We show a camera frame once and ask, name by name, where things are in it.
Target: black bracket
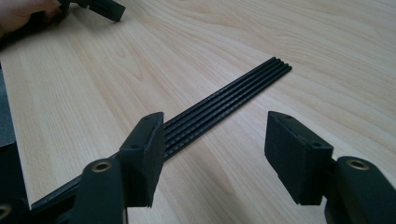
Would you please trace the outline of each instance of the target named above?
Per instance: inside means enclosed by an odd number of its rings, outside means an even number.
[[[327,198],[328,223],[396,223],[396,190],[363,159],[332,159],[333,147],[297,119],[270,111],[265,157],[291,198],[319,205]]]
[[[152,206],[164,152],[163,113],[145,116],[116,158],[90,163],[76,191],[30,211],[17,145],[1,147],[0,224],[126,223],[126,207]]]
[[[77,3],[80,7],[88,8],[111,21],[120,21],[125,7],[112,0],[59,0],[61,10],[66,13],[70,3]]]

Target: light wood grain surface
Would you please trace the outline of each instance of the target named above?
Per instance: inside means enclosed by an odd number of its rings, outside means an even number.
[[[325,223],[264,157],[268,110],[376,164],[396,186],[396,2],[120,0],[113,23],[76,6],[0,52],[30,203],[272,56],[291,73],[166,162],[133,223]]]

